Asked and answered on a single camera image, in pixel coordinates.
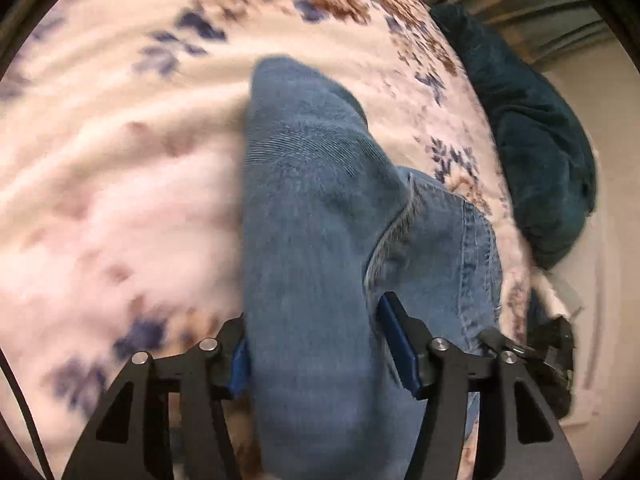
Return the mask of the blue denim jeans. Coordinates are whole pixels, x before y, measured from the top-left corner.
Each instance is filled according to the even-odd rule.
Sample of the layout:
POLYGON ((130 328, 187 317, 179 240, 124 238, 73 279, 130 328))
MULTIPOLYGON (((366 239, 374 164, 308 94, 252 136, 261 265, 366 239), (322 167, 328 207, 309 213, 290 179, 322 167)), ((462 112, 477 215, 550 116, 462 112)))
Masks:
POLYGON ((262 460, 280 479, 400 479, 424 407, 374 309, 465 352, 498 318, 494 231, 474 205, 394 165, 358 101, 292 58, 254 68, 245 121, 242 285, 262 460))

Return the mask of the dark teal cloth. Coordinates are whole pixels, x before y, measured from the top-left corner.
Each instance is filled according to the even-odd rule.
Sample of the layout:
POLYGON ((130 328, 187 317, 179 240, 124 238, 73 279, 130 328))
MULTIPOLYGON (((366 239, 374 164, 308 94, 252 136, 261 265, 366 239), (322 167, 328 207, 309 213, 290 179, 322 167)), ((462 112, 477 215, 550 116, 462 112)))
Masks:
POLYGON ((436 4, 438 25, 484 108, 518 229, 536 266, 572 250, 596 209, 597 164, 582 124, 545 76, 462 6, 436 4))

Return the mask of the floral fleece blanket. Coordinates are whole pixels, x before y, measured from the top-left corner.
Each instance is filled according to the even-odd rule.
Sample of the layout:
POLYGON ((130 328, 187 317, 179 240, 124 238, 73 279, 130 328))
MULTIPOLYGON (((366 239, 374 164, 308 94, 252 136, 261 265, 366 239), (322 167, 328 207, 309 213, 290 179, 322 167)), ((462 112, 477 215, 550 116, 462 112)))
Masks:
POLYGON ((255 63, 278 54, 342 84, 393 162, 485 215, 492 316, 523 335, 506 175, 420 0, 60 0, 1 81, 1 347, 56 476, 124 359, 239 313, 242 119, 255 63))

